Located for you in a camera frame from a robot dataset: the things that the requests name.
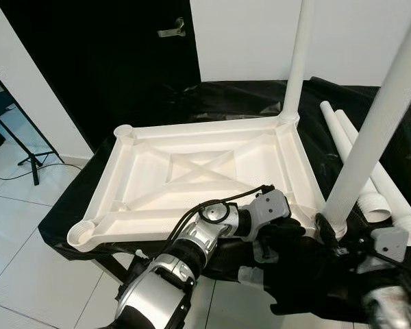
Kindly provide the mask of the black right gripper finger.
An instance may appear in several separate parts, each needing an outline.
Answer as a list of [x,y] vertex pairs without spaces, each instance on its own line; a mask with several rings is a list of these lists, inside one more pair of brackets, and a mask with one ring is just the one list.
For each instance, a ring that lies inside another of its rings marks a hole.
[[335,237],[335,231],[329,221],[321,214],[316,213],[315,224],[317,226],[319,241],[331,252],[339,248],[339,242]]

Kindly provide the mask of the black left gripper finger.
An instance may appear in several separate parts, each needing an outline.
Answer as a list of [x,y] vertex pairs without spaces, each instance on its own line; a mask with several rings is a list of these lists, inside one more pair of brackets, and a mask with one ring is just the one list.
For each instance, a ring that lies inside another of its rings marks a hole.
[[306,235],[306,229],[296,219],[282,219],[277,222],[277,235],[282,239],[299,239]]

